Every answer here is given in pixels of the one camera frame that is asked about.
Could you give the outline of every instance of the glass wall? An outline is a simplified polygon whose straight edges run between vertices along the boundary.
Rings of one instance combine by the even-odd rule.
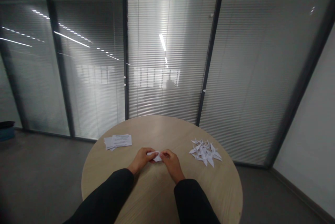
[[[21,120],[2,58],[0,58],[0,90],[0,122],[15,121],[15,127],[21,128]]]
[[[222,0],[200,127],[268,165],[330,0]]]
[[[125,120],[122,0],[55,0],[75,135]]]
[[[128,0],[129,116],[195,123],[216,0]]]
[[[46,1],[2,2],[0,16],[3,57],[28,129],[69,135]]]

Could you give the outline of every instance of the light wood table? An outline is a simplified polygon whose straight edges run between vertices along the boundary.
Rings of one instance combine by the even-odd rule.
[[[131,134],[133,145],[106,151],[104,138]],[[214,167],[188,154],[191,140],[208,139],[222,157]],[[184,120],[166,116],[144,116],[126,120],[108,130],[94,144],[86,158],[81,180],[85,199],[114,171],[126,168],[141,147],[157,151],[169,148],[176,153],[186,178],[196,179],[221,223],[239,223],[243,194],[236,167],[223,147],[207,132]],[[116,223],[179,223],[174,199],[174,182],[162,162],[148,163],[122,207]]]

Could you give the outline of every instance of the floor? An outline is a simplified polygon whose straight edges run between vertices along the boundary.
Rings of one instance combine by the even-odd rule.
[[[0,142],[0,212],[4,223],[62,223],[81,203],[81,171],[92,143],[16,132]],[[265,170],[237,167],[245,223],[324,223]]]

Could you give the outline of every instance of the metal window frame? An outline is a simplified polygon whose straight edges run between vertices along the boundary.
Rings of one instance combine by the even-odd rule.
[[[48,1],[48,9],[49,9],[49,15],[50,15],[50,20],[52,29],[55,30],[57,29],[57,14],[55,12],[55,9],[51,2],[51,0]],[[213,52],[213,46],[214,46],[214,39],[215,39],[215,32],[216,32],[216,27],[217,27],[217,21],[218,21],[218,16],[219,16],[219,10],[220,10],[220,3],[222,0],[217,0],[216,6],[215,6],[215,11],[214,11],[214,19],[213,19],[213,24],[212,24],[212,30],[211,30],[211,36],[210,36],[210,42],[208,46],[208,52],[207,52],[207,60],[206,60],[206,67],[204,71],[204,77],[203,77],[203,84],[202,84],[202,90],[206,89],[207,85],[207,78],[208,78],[208,73],[209,73],[209,67],[210,67],[210,61],[211,61],[211,54]],[[122,0],[123,3],[123,39],[124,39],[124,74],[125,74],[125,119],[127,120],[129,118],[129,96],[128,96],[128,66],[127,66],[127,61],[128,61],[128,19],[127,19],[127,12],[128,12],[128,7],[127,7],[127,0]],[[304,69],[299,77],[299,80],[297,82],[296,88],[294,90],[293,96],[290,99],[290,103],[288,108],[286,109],[285,116],[282,120],[282,123],[280,125],[279,131],[278,131],[278,139],[275,142],[274,146],[272,147],[267,161],[268,164],[263,166],[255,166],[251,164],[245,164],[245,163],[236,163],[237,165],[242,165],[242,166],[247,166],[247,167],[254,167],[254,168],[261,168],[261,169],[270,169],[272,168],[275,159],[277,158],[277,155],[279,153],[279,150],[285,140],[286,134],[292,124],[292,121],[294,119],[294,116],[296,114],[296,111],[299,107],[299,104],[301,102],[302,97],[304,96],[304,93],[306,91],[306,88],[308,86],[308,83],[311,79],[311,76],[314,72],[314,69],[318,63],[318,60],[322,54],[323,48],[327,42],[328,36],[330,34],[330,31],[335,23],[335,0],[332,0],[331,3],[329,4],[329,7],[326,11],[326,14],[324,16],[324,19],[322,21],[322,25],[320,26],[318,36],[312,46],[311,53],[308,57],[307,63],[304,66]],[[61,50],[61,43],[57,42],[57,39],[55,40],[54,37],[54,44],[55,44],[55,50],[56,50],[56,55],[58,56],[57,52]],[[20,96],[17,93],[16,90],[16,84],[15,84],[15,78],[11,75],[11,65],[10,61],[6,58],[6,48],[3,47],[3,43],[0,42],[0,52],[4,61],[5,69],[9,78],[9,82],[12,88],[12,92],[14,95],[14,99],[16,102],[16,106],[20,115],[20,119],[22,122],[22,126],[24,130],[28,130],[28,126],[25,124],[25,115],[24,115],[24,110],[22,107],[22,103],[20,101]],[[62,84],[62,89],[63,89],[63,95],[64,95],[64,101],[65,101],[65,107],[66,107],[66,112],[67,112],[67,117],[68,117],[68,122],[69,122],[69,128],[70,128],[70,138],[72,139],[80,139],[80,140],[87,140],[87,141],[94,141],[90,139],[84,139],[84,138],[78,138],[75,137],[74,135],[74,127],[73,127],[73,118],[72,118],[72,113],[71,113],[71,107],[69,100],[67,98],[68,96],[68,91],[67,91],[67,86],[66,86],[66,76],[64,72],[64,63],[62,62],[61,58],[57,57],[57,62],[59,65],[59,73],[61,76],[61,84]],[[205,92],[201,91],[201,97],[199,101],[199,109],[198,109],[198,116],[196,120],[196,125],[199,126],[200,123],[200,118],[201,118],[201,111],[202,111],[202,106],[203,106],[203,100],[204,100]],[[62,135],[57,135],[57,134],[49,134],[49,133],[44,133],[48,135],[55,135],[55,136],[62,136]]]

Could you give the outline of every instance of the blue trash bin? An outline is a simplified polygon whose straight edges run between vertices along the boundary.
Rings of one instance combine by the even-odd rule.
[[[0,141],[14,138],[14,121],[0,122]]]

